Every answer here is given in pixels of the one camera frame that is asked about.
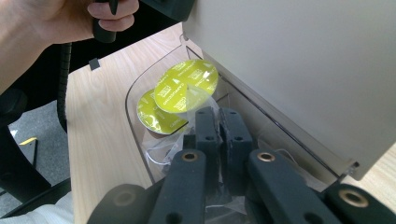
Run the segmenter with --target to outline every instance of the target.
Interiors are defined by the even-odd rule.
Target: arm
[[[0,94],[51,44],[92,38],[92,17],[109,31],[123,31],[137,9],[137,0],[120,0],[115,16],[108,3],[89,0],[0,0]]]

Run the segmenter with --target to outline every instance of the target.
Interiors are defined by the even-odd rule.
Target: white cloth
[[[73,224],[72,193],[64,195],[56,204],[45,204],[19,217],[0,219],[0,224]]]

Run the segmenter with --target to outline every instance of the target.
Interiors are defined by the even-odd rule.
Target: finger
[[[134,24],[134,15],[123,17],[119,20],[99,20],[99,25],[108,31],[124,31]]]
[[[120,0],[116,15],[113,15],[110,10],[110,5],[106,3],[91,3],[88,5],[90,14],[101,20],[117,20],[123,17],[134,14],[139,9],[139,2],[137,0]]]

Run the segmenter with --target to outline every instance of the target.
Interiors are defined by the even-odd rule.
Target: wooden surface
[[[178,24],[70,74],[66,115],[75,223],[86,223],[94,207],[123,183],[151,185],[125,112],[131,85],[153,63],[179,46]],[[374,194],[396,211],[393,147],[361,182],[346,182]]]

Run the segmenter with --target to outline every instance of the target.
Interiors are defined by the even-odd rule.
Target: white panel
[[[395,12],[396,1],[196,0],[183,29],[323,146],[357,161],[361,178],[396,141]]]

